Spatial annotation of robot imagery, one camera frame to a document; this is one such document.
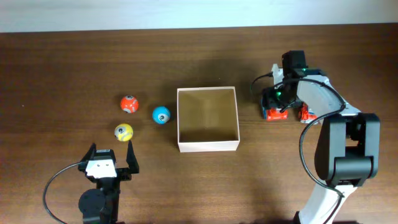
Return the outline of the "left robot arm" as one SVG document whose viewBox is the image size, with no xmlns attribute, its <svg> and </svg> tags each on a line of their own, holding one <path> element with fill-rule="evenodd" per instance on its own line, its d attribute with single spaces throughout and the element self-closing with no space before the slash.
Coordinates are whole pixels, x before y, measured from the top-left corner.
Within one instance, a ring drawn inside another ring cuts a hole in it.
<svg viewBox="0 0 398 224">
<path fill-rule="evenodd" d="M 97 149 L 92 144 L 78 164 L 78 170 L 96 184 L 94 189 L 84 192 L 78 202 L 84 223 L 117 223 L 120 183 L 130 181 L 139 173 L 139 164 L 131 141 L 127 142 L 127 167 L 116 167 L 116 156 L 112 149 Z"/>
</svg>

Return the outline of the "orange toy ball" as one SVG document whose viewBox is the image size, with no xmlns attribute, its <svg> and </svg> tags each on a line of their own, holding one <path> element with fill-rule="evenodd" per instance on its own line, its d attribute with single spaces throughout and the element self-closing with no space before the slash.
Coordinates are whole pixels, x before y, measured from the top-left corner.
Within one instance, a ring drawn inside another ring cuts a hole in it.
<svg viewBox="0 0 398 224">
<path fill-rule="evenodd" d="M 139 108 L 139 102 L 136 97 L 126 95 L 121 99 L 120 107 L 126 113 L 135 113 Z"/>
</svg>

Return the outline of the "red fire truck yellow ladder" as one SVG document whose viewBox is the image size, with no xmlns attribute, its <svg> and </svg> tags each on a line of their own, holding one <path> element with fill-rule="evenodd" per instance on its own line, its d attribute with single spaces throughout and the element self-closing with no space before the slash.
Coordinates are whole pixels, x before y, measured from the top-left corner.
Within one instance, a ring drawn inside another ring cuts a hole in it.
<svg viewBox="0 0 398 224">
<path fill-rule="evenodd" d="M 305 103 L 302 104 L 300 111 L 298 112 L 298 117 L 301 123 L 308 124 L 313 120 L 317 119 L 317 115 L 313 110 Z"/>
</svg>

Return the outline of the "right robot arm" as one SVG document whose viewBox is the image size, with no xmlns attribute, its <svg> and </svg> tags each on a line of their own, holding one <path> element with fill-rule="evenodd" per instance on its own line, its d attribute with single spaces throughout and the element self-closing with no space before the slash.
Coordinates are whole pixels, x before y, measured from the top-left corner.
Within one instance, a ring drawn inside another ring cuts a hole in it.
<svg viewBox="0 0 398 224">
<path fill-rule="evenodd" d="M 326 73 L 310 68 L 302 50 L 282 55 L 282 65 L 267 74 L 274 81 L 263 89 L 261 108 L 266 121 L 287 119 L 299 110 L 306 126 L 299 142 L 299 158 L 315 187 L 294 223 L 332 223 L 345 200 L 378 172 L 380 119 L 350 105 L 331 85 Z M 316 173 L 305 162 L 303 142 L 309 129 L 321 124 L 314 155 Z"/>
</svg>

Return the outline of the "red fire truck grey top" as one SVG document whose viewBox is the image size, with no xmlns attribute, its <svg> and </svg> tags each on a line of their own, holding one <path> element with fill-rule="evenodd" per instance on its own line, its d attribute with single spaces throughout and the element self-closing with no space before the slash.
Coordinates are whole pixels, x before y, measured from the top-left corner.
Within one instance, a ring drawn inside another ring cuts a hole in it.
<svg viewBox="0 0 398 224">
<path fill-rule="evenodd" d="M 261 106 L 263 117 L 267 121 L 282 120 L 288 117 L 289 112 L 281 111 L 282 106 L 270 98 L 263 98 Z"/>
</svg>

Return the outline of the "yellow toy ball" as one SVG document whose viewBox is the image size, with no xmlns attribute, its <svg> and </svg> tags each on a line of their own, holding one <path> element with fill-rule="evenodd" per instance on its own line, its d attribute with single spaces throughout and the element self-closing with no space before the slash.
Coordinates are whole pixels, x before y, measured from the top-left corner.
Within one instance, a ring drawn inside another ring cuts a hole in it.
<svg viewBox="0 0 398 224">
<path fill-rule="evenodd" d="M 133 128 L 126 123 L 119 124 L 114 129 L 114 136 L 118 141 L 126 142 L 132 138 L 134 134 Z"/>
</svg>

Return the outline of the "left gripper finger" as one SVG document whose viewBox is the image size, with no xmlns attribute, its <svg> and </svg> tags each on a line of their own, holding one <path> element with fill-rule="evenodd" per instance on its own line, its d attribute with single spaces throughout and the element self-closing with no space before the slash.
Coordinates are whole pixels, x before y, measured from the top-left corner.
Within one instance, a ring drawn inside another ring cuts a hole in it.
<svg viewBox="0 0 398 224">
<path fill-rule="evenodd" d="M 91 158 L 93 157 L 93 154 L 94 154 L 95 150 L 96 150 L 96 144 L 93 143 L 90 146 L 88 152 L 83 156 L 83 158 L 81 159 L 80 162 L 88 162 L 88 161 L 90 161 Z"/>
<path fill-rule="evenodd" d="M 128 140 L 128 147 L 127 147 L 127 154 L 126 154 L 126 162 L 129 166 L 129 172 L 131 174 L 138 174 L 139 173 L 139 164 L 137 162 L 133 145 L 131 140 Z"/>
</svg>

